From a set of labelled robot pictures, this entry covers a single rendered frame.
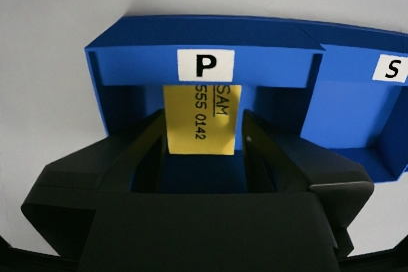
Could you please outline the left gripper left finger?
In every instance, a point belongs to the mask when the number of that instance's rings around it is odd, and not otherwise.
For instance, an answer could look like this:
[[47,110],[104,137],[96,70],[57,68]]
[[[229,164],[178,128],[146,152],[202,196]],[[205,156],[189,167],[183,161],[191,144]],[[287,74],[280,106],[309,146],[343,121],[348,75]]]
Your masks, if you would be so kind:
[[146,156],[132,193],[160,193],[166,135],[165,109],[158,109],[131,127],[45,165],[33,185],[130,192],[131,175]]

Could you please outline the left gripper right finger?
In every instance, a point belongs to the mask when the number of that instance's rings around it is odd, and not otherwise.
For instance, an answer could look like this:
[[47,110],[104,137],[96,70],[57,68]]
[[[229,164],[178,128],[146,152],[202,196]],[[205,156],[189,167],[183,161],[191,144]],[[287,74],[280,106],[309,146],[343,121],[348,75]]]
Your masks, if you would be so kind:
[[241,138],[248,193],[276,193],[262,154],[277,175],[278,192],[315,193],[331,230],[347,230],[375,190],[363,165],[277,127],[250,109],[243,109]]

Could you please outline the blue three-compartment bin rack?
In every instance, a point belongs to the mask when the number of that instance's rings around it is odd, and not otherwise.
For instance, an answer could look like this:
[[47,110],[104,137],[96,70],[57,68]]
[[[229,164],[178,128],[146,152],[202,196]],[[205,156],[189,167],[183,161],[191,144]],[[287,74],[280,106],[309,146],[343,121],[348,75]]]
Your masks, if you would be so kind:
[[241,86],[234,153],[169,153],[166,135],[160,193],[248,193],[243,109],[363,165],[374,184],[408,172],[407,33],[260,16],[123,16],[84,51],[107,137],[165,109],[156,85]]

